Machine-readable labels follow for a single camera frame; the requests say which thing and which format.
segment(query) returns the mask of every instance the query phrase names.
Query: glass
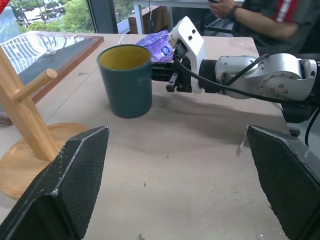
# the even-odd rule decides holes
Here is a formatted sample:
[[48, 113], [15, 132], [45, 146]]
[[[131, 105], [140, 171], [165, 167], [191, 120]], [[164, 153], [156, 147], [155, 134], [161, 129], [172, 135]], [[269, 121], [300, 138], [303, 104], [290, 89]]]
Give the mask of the glass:
[[0, 43], [28, 31], [95, 32], [86, 0], [11, 0], [0, 14]]
[[117, 24], [127, 20], [135, 13], [133, 0], [113, 0], [113, 5]]

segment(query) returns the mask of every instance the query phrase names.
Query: wooden table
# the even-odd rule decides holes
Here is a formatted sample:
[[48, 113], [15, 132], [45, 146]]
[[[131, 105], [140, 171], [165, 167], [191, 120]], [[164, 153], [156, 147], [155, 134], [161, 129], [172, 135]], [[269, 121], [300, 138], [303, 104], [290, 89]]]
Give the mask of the wooden table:
[[[105, 42], [37, 108], [49, 124], [109, 126], [100, 192], [86, 240], [256, 240], [280, 228], [263, 193], [251, 151], [236, 155], [249, 124], [288, 133], [281, 110], [256, 99], [169, 93], [153, 82], [151, 110], [135, 119], [110, 109], [96, 58], [142, 35], [104, 34]], [[253, 55], [251, 38], [205, 37], [209, 59]], [[0, 156], [21, 136], [0, 126]], [[0, 194], [0, 222], [14, 201]]]

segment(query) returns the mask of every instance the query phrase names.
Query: cardboard box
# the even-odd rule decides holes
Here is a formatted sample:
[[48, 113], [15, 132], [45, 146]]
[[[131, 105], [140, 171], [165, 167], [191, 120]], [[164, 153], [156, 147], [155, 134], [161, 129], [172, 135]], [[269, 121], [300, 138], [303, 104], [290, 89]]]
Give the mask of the cardboard box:
[[[153, 33], [159, 32], [161, 29], [164, 29], [168, 26], [168, 14], [167, 8], [165, 6], [150, 6], [150, 10], [152, 10], [151, 19], [153, 22], [152, 31]], [[142, 9], [142, 19], [143, 19], [143, 28], [145, 34], [150, 34], [149, 32], [149, 19], [150, 19], [150, 11], [147, 8]], [[129, 27], [131, 34], [137, 34], [137, 21], [136, 14], [133, 14], [129, 17]]]

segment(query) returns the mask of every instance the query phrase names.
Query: black cable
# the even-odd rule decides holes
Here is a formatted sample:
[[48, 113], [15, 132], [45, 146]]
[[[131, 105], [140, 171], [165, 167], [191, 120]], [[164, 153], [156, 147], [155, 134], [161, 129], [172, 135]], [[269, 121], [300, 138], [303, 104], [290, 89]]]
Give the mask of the black cable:
[[185, 67], [180, 61], [179, 59], [175, 59], [174, 60], [177, 64], [180, 65], [181, 68], [183, 68], [185, 71], [187, 71], [192, 77], [194, 77], [195, 79], [198, 79], [199, 81], [204, 81], [210, 85], [213, 85], [215, 86], [216, 88], [218, 89], [221, 89], [221, 90], [227, 90], [227, 91], [230, 91], [230, 92], [234, 92], [236, 94], [241, 94], [241, 95], [244, 95], [244, 96], [247, 96], [249, 98], [254, 98], [254, 99], [259, 99], [259, 100], [263, 100], [263, 101], [267, 101], [267, 102], [272, 102], [272, 103], [279, 103], [279, 104], [298, 104], [298, 105], [308, 105], [308, 106], [315, 106], [315, 107], [319, 107], [319, 105], [317, 104], [306, 104], [305, 102], [303, 101], [287, 101], [287, 100], [278, 100], [278, 99], [273, 99], [271, 97], [266, 97], [266, 96], [260, 96], [260, 95], [256, 95], [256, 94], [251, 94], [251, 93], [248, 93], [248, 92], [245, 92], [245, 91], [241, 91], [241, 90], [238, 90], [236, 88], [233, 88], [233, 87], [230, 87], [230, 86], [226, 86], [226, 85], [222, 85], [220, 83], [217, 83], [217, 82], [214, 82], [214, 81], [210, 81], [209, 79], [206, 79], [196, 73], [194, 73], [193, 71], [191, 71], [190, 69], [188, 69], [187, 67]]
[[307, 145], [309, 147], [309, 133], [310, 133], [310, 130], [312, 128], [312, 125], [314, 124], [315, 120], [317, 119], [318, 115], [320, 113], [320, 108], [318, 108], [315, 112], [315, 114], [313, 115], [306, 131], [305, 131], [305, 136], [304, 136], [304, 143], [305, 145]]
[[226, 84], [226, 86], [230, 86], [233, 84], [237, 79], [239, 79], [243, 74], [245, 74], [247, 71], [249, 71], [252, 67], [254, 67], [256, 64], [258, 64], [262, 59], [269, 57], [270, 54], [266, 53], [258, 57], [256, 60], [254, 60], [252, 63], [250, 63], [248, 66], [246, 66], [244, 69], [242, 69], [240, 72], [238, 72], [233, 78], [231, 78], [230, 81]]

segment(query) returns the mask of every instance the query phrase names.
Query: red stripe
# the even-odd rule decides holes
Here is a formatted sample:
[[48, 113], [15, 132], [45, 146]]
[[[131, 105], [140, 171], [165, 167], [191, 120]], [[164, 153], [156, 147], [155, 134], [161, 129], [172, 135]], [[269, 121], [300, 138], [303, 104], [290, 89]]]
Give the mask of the red stripe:
[[280, 9], [281, 9], [283, 3], [284, 3], [284, 0], [278, 0], [278, 1], [276, 2], [276, 12], [275, 12], [275, 14], [272, 16], [272, 20], [274, 20], [274, 21], [277, 20], [277, 17], [278, 17], [278, 15], [279, 15], [279, 13], [280, 13]]
[[283, 22], [291, 22], [292, 18], [296, 12], [297, 6], [298, 6], [299, 0], [292, 0], [290, 3], [290, 7], [288, 11], [286, 12], [286, 15], [284, 17]]

